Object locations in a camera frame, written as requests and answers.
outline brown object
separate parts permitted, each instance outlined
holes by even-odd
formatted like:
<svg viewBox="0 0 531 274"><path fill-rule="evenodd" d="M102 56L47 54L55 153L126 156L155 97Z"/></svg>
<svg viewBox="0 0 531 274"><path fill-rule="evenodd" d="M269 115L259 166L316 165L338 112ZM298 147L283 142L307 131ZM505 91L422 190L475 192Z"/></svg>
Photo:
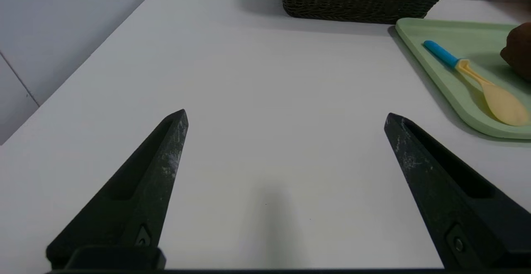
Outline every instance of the brown object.
<svg viewBox="0 0 531 274"><path fill-rule="evenodd" d="M511 30L500 55L516 74L531 82L531 22Z"/></svg>

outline spoon handle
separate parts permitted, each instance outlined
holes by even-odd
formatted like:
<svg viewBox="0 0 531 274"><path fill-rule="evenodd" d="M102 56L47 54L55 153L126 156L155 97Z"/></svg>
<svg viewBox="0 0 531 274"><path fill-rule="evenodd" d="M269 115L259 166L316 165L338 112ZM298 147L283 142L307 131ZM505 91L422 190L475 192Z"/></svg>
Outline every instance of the spoon handle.
<svg viewBox="0 0 531 274"><path fill-rule="evenodd" d="M426 49L428 49L431 53L433 53L433 55L438 57L441 61L443 61L450 68L455 69L455 66L457 66L459 59L451 55L451 53L446 51L446 49L442 48L439 44L435 43L434 41L430 41L430 40L425 41L424 47L426 47Z"/></svg>

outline yellow spoon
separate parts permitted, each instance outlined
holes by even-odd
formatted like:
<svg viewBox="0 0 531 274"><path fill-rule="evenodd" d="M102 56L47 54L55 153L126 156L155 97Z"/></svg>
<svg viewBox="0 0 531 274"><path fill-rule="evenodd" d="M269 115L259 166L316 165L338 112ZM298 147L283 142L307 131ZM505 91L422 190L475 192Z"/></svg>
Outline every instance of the yellow spoon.
<svg viewBox="0 0 531 274"><path fill-rule="evenodd" d="M424 42L426 47L436 57L448 66L470 76L483 89L483 95L492 114L502 123L511 126L524 126L529 121L529 112L518 99L502 87L484 79L470 67L468 59L457 59L434 41Z"/></svg>

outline table surface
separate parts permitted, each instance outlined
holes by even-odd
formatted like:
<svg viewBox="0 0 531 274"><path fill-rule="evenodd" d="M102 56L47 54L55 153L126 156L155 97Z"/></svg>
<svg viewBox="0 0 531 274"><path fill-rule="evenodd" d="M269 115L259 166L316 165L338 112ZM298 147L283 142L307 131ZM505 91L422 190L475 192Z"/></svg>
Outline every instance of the table surface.
<svg viewBox="0 0 531 274"><path fill-rule="evenodd" d="M428 15L529 17L463 0ZM531 144L465 125L393 27L294 19L280 0L146 0L0 148L2 269L49 270L47 244L182 108L167 268L442 267L390 112L531 210Z"/></svg>

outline spoon head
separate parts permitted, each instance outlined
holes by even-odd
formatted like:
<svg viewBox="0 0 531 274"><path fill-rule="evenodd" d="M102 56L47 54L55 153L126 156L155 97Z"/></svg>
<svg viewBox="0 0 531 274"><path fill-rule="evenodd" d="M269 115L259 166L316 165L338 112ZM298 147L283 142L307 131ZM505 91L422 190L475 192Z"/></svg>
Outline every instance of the spoon head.
<svg viewBox="0 0 531 274"><path fill-rule="evenodd" d="M511 93L497 85L481 84L485 100L500 121L511 126L524 126L529 121L529 112Z"/></svg>

